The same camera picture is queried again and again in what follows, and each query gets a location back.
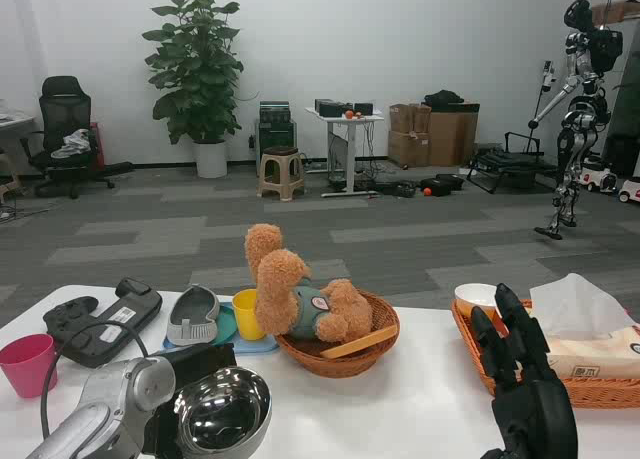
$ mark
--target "wooden stick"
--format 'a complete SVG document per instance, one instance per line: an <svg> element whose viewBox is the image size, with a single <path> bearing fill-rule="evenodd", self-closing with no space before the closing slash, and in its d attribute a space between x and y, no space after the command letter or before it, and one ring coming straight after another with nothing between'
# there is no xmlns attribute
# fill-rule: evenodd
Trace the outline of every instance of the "wooden stick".
<svg viewBox="0 0 640 459"><path fill-rule="evenodd" d="M326 349L322 351L320 355L326 359L336 359L338 357L343 357L348 354L361 351L362 349L371 347L379 342L386 341L396 334L398 334L398 326L394 325L385 327L383 329L373 331L372 333L367 334L360 339L356 339L355 341L347 342L346 344L332 347L331 349Z"/></svg>

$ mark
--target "teddy bear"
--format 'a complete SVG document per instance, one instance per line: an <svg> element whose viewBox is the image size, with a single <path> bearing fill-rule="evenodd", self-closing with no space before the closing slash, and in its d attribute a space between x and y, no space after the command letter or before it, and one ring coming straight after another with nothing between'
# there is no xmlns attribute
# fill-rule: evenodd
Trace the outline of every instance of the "teddy bear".
<svg viewBox="0 0 640 459"><path fill-rule="evenodd" d="M371 332L371 306L351 281L312 287L311 270L300 256L283 249L279 227L251 227L245 254L257 286L256 319L265 333L346 343Z"/></svg>

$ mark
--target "stainless steel bowl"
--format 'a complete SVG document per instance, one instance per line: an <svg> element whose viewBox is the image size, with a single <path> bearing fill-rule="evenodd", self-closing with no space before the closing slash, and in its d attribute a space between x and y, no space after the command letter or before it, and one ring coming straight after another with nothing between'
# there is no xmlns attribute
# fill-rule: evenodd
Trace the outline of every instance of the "stainless steel bowl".
<svg viewBox="0 0 640 459"><path fill-rule="evenodd" d="M175 403L185 459L247 459L271 420L271 393L255 372L227 367L182 390Z"/></svg>

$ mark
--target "yellow cup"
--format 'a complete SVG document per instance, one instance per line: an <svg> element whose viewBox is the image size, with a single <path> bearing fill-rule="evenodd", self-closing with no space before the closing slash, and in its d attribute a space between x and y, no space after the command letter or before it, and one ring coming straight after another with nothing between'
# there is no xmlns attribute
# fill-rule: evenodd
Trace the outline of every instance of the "yellow cup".
<svg viewBox="0 0 640 459"><path fill-rule="evenodd" d="M246 341L259 341L265 336L256 319L255 289L245 289L233 296L233 312L236 315L238 332Z"/></svg>

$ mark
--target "toy car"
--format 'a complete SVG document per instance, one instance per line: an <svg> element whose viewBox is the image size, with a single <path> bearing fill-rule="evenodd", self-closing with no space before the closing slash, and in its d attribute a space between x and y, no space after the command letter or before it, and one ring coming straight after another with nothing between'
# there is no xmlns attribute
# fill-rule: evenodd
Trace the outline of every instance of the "toy car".
<svg viewBox="0 0 640 459"><path fill-rule="evenodd" d="M618 194L618 199L620 199L620 202L640 202L640 176L624 181L620 194Z"/></svg>
<svg viewBox="0 0 640 459"><path fill-rule="evenodd" d="M603 193L611 193L616 190L617 180L618 177L602 162L588 158L582 165L578 182L587 186L589 192L600 190Z"/></svg>

